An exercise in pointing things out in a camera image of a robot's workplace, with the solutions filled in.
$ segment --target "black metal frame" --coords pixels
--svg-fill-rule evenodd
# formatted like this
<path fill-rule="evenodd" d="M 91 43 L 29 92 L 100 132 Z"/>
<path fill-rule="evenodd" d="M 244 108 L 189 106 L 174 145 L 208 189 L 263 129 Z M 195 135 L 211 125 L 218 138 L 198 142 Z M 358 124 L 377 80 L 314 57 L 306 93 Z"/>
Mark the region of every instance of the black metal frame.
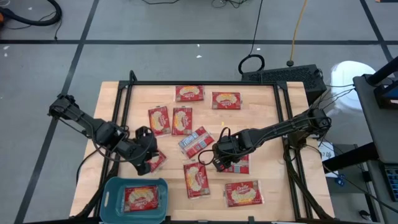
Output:
<path fill-rule="evenodd" d="M 123 109 L 123 115 L 122 115 L 122 120 L 121 120 L 121 126 L 125 126 L 126 125 L 126 121 L 127 121 L 127 114 L 129 111 L 129 105 L 130 105 L 130 99 L 131 99 L 131 93 L 132 93 L 132 87 L 134 85 L 267 85 L 267 86 L 272 86 L 274 89 L 274 96 L 275 96 L 275 102 L 276 102 L 276 110 L 277 110 L 277 114 L 278 114 L 278 119 L 279 122 L 282 122 L 284 120 L 283 117 L 283 112 L 282 112 L 282 105 L 280 102 L 280 96 L 279 96 L 279 89 L 281 89 L 283 91 L 284 94 L 284 100 L 285 100 L 285 105 L 286 105 L 286 109 L 287 109 L 287 116 L 288 119 L 293 117 L 292 114 L 292 108 L 290 105 L 290 99 L 289 99 L 289 93 L 288 93 L 288 89 L 287 89 L 287 83 L 286 82 L 267 82 L 267 83 L 262 83 L 260 82 L 244 82 L 244 81 L 238 81 L 238 82 L 219 82 L 219 81 L 214 81 L 214 82 L 184 82 L 184 81 L 137 81 L 136 76 L 134 75 L 134 73 L 131 71 L 130 72 L 130 80 L 129 81 L 119 81 L 119 85 L 118 85 L 118 92 L 116 94 L 116 101 L 115 101 L 115 106 L 114 106 L 114 111 L 113 111 L 113 117 L 112 117 L 112 121 L 113 122 L 117 122 L 117 118 L 118 118 L 118 114 L 119 114 L 119 109 L 120 109 L 120 102 L 121 102 L 121 97 L 122 97 L 122 93 L 123 90 L 125 88 L 127 88 L 127 93 L 126 93 L 126 99 L 124 102 L 124 109 Z M 286 153 L 287 159 L 291 160 L 290 158 L 290 153 L 289 153 L 289 146 L 287 144 L 287 141 L 285 141 L 285 137 L 282 137 L 282 144 L 284 147 L 284 152 Z M 297 170 L 298 170 L 298 174 L 300 176 L 300 180 L 303 182 L 304 186 L 306 185 L 306 180 L 305 180 L 305 174 L 304 174 L 304 170 L 303 170 L 303 163 L 302 163 L 302 158 L 300 155 L 300 151 L 295 151 L 295 156 L 297 157 L 296 159 L 296 164 L 297 164 Z M 99 186 L 103 186 L 110 177 L 113 176 L 117 176 L 118 174 L 118 170 L 119 170 L 119 163 L 115 162 L 112 166 L 112 169 L 107 172 L 109 168 L 109 161 L 107 159 L 104 159 L 103 162 L 103 167 L 102 167 L 102 171 L 101 171 L 101 178 L 100 178 L 100 182 L 99 182 Z M 290 185 L 290 194 L 291 194 L 291 198 L 292 198 L 292 206 L 293 206 L 293 210 L 294 210 L 294 217 L 295 217 L 295 221 L 296 222 L 300 222 L 300 223 L 353 223 L 353 222 L 340 222 L 340 221 L 336 221 L 336 220 L 320 220 L 320 219 L 313 219 L 313 215 L 312 215 L 312 208 L 308 202 L 308 200 L 304 197 L 304 205 L 305 205 L 305 212 L 306 212 L 306 218 L 302 218 L 301 214 L 300 214 L 300 205 L 299 205 L 299 200 L 297 198 L 297 190 L 296 190 L 296 184 L 293 181 L 293 179 L 291 178 L 291 176 L 288 175 L 289 178 L 289 185 Z M 88 218 L 88 214 L 86 213 L 86 217 L 75 217 L 75 218 L 71 218 L 69 220 L 54 220 L 51 221 L 51 223 L 84 223 L 84 221 L 86 220 L 87 223 L 94 223 L 97 222 L 99 218 L 99 214 L 100 214 L 100 201 L 101 201 L 101 197 L 98 200 L 98 203 L 95 207 L 95 212 L 94 212 L 94 218 Z M 171 220 L 170 216 L 167 216 L 165 221 L 163 221 L 162 223 L 164 224 L 171 224 L 171 223 L 206 223 L 206 224 L 212 224 L 212 223 L 218 223 L 218 224 L 222 224 L 222 223 L 249 223 L 249 224 L 255 224 L 255 223 L 272 223 L 272 222 L 256 222 L 254 220 L 254 217 L 248 217 L 247 221 L 244 222 L 223 222 L 223 221 L 199 221 L 199 220 L 192 220 L 192 221 L 173 221 Z"/>

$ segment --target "floor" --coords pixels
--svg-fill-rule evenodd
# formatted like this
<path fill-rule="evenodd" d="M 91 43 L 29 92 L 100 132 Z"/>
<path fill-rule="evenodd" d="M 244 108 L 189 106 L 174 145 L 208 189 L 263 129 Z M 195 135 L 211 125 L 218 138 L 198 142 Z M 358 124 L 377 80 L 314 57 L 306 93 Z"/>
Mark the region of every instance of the floor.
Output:
<path fill-rule="evenodd" d="M 238 63 L 250 51 L 260 5 L 260 0 L 248 0 L 239 9 L 230 4 L 215 9 L 211 0 L 57 2 L 63 9 L 58 42 L 53 40 L 56 25 L 0 30 L 2 223 L 69 215 L 86 139 L 47 116 L 57 94 L 74 95 L 81 109 L 93 114 L 101 82 L 125 80 L 130 69 L 139 80 L 239 80 Z M 302 4 L 264 1 L 254 51 L 264 56 L 266 69 L 285 67 Z M 11 0 L 8 8 L 32 19 L 53 12 L 43 0 Z M 397 10 L 398 3 L 374 0 L 309 0 L 297 34 L 295 65 L 316 64 L 327 83 L 331 68 L 345 60 L 381 68 L 398 55 Z M 16 21 L 6 25 L 23 26 Z M 243 70 L 258 67 L 256 61 L 247 62 Z M 358 125 L 366 125 L 363 117 Z M 351 134 L 331 129 L 328 140 L 371 141 L 366 128 Z M 355 211 L 363 203 L 341 197 L 332 195 L 337 216 L 360 220 Z"/>

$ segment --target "wooden table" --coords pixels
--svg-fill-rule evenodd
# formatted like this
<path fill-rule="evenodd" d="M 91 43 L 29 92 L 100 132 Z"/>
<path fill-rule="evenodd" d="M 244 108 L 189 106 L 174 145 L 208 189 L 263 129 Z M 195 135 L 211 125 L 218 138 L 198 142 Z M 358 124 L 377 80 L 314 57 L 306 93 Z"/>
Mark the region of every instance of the wooden table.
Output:
<path fill-rule="evenodd" d="M 117 92 L 117 82 L 103 82 L 99 93 L 95 118 L 110 121 Z M 302 83 L 288 83 L 290 103 L 293 115 L 308 108 Z M 212 110 L 212 91 L 238 91 L 242 95 L 241 110 Z M 191 106 L 193 108 L 193 130 L 204 126 L 216 139 L 223 126 L 231 128 L 235 133 L 245 128 L 263 128 L 278 123 L 274 91 L 271 86 L 205 86 L 205 100 L 196 102 L 174 102 L 175 86 L 133 86 L 127 125 L 132 130 L 141 126 L 149 126 L 148 109 L 165 105 L 172 114 L 176 106 Z M 287 119 L 282 91 L 280 100 Z M 168 161 L 163 169 L 156 174 L 147 174 L 141 178 L 164 178 L 169 185 L 169 207 L 167 215 L 172 220 L 236 220 L 247 221 L 248 216 L 254 216 L 256 221 L 293 221 L 294 213 L 290 197 L 286 165 L 282 158 L 283 147 L 280 138 L 265 142 L 251 154 L 250 174 L 233 174 L 216 172 L 214 166 L 207 166 L 210 183 L 210 198 L 190 200 L 187 197 L 181 153 L 178 142 L 183 136 L 166 136 L 157 138 L 159 149 L 167 156 Z M 309 145 L 317 147 L 316 141 L 309 139 Z M 85 156 L 93 152 L 94 147 L 88 141 Z M 204 153 L 203 160 L 209 161 L 211 153 Z M 334 216 L 325 174 L 323 173 L 320 156 L 313 149 L 302 149 L 302 160 L 309 191 L 317 202 L 331 216 Z M 103 158 L 95 154 L 89 158 L 81 169 L 79 183 L 76 187 L 70 215 L 75 215 L 86 205 L 98 188 Z M 121 163 L 119 176 L 136 178 L 137 172 L 130 163 Z M 259 180 L 265 203 L 243 207 L 227 208 L 224 198 L 224 185 L 231 182 Z M 305 217 L 302 194 L 298 189 L 298 200 L 301 216 Z"/>

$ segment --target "black keyboard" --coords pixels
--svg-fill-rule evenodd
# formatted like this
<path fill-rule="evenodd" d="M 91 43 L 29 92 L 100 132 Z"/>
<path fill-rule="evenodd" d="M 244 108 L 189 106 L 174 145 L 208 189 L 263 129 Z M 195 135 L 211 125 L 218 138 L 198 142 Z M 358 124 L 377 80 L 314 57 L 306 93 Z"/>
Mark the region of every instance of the black keyboard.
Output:
<path fill-rule="evenodd" d="M 395 202 L 398 201 L 398 164 L 385 164 L 384 177 L 386 178 L 387 188 L 390 190 L 391 199 Z"/>

